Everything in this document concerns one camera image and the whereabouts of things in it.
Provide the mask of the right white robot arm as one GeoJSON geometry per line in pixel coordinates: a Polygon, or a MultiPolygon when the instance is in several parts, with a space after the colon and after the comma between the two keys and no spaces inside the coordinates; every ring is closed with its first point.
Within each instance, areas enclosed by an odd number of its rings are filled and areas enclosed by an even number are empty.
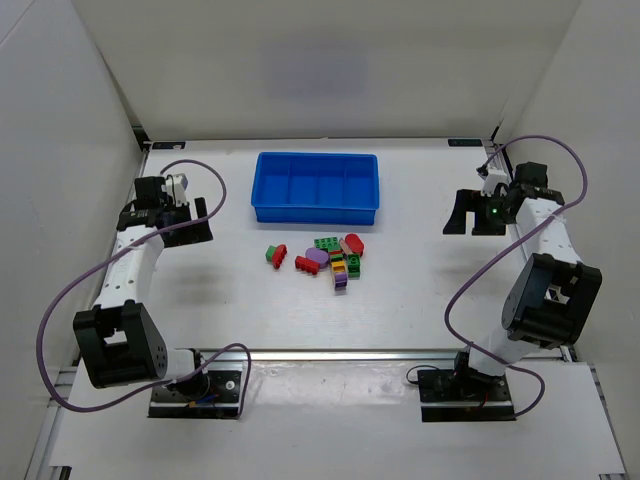
{"type": "Polygon", "coordinates": [[[564,197],[549,188],[545,165],[521,164],[513,176],[482,167],[479,175],[481,189],[457,192],[444,234],[464,234],[466,215],[473,213],[472,232],[478,236],[503,235],[507,226],[516,226],[527,257],[505,300],[500,325],[455,360],[459,380],[490,384],[531,353],[575,344],[602,274],[576,253],[558,212],[564,197]]]}

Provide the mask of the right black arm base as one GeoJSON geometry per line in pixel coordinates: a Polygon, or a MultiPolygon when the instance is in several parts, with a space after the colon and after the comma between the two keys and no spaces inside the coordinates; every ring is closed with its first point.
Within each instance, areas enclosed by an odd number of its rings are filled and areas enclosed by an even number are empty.
{"type": "Polygon", "coordinates": [[[484,383],[465,379],[453,369],[417,365],[405,380],[418,388],[423,423],[515,421],[515,409],[505,376],[484,383]]]}

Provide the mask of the purple round lego brick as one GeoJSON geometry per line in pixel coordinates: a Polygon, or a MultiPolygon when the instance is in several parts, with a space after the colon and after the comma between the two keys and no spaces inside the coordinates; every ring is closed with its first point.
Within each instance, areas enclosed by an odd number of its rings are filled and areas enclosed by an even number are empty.
{"type": "Polygon", "coordinates": [[[318,263],[320,269],[327,267],[330,261],[330,256],[327,251],[315,247],[308,248],[305,251],[305,257],[308,260],[318,263]]]}

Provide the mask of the red toothed lego brick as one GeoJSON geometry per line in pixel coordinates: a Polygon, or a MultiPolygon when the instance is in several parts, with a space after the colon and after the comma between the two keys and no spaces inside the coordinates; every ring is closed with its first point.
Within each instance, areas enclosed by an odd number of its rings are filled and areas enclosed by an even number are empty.
{"type": "Polygon", "coordinates": [[[320,264],[318,262],[310,260],[303,256],[297,256],[294,260],[294,265],[297,270],[312,275],[317,275],[320,271],[320,264]]]}

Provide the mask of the red oval lego brick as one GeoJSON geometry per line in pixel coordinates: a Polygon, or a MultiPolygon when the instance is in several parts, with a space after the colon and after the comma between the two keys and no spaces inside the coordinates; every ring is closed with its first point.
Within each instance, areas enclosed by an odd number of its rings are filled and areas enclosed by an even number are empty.
{"type": "Polygon", "coordinates": [[[355,233],[347,234],[344,237],[344,240],[346,245],[354,254],[357,254],[358,256],[362,256],[364,254],[364,251],[365,251],[364,242],[361,240],[361,238],[357,234],[355,233]]]}

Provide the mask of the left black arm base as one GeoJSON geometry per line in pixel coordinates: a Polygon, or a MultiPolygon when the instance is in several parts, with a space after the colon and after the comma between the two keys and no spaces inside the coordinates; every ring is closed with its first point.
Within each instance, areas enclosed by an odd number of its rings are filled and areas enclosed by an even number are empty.
{"type": "Polygon", "coordinates": [[[243,373],[241,363],[222,362],[178,386],[154,387],[148,417],[236,420],[240,416],[243,373]]]}

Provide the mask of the small green lego brick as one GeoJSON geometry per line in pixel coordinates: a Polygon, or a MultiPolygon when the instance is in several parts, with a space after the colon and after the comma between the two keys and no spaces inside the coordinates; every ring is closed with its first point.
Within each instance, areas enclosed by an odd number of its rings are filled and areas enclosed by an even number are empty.
{"type": "Polygon", "coordinates": [[[274,246],[274,245],[270,245],[270,246],[267,248],[267,251],[266,251],[266,253],[265,253],[265,257],[266,257],[266,260],[267,260],[268,262],[272,262],[272,260],[273,260],[273,256],[274,256],[274,254],[275,254],[275,252],[276,252],[276,249],[277,249],[277,247],[276,247],[276,246],[274,246]]]}

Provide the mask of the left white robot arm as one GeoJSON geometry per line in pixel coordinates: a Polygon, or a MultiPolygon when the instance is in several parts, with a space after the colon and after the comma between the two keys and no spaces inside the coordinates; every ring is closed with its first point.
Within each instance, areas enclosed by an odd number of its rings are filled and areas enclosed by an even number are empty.
{"type": "Polygon", "coordinates": [[[163,250],[211,241],[209,225],[203,222],[133,244],[149,233],[192,219],[187,185],[184,174],[139,178],[134,182],[135,198],[119,215],[116,252],[121,256],[107,267],[92,308],[77,313],[73,321],[96,388],[175,380],[197,368],[193,350],[167,346],[145,302],[163,250]]]}

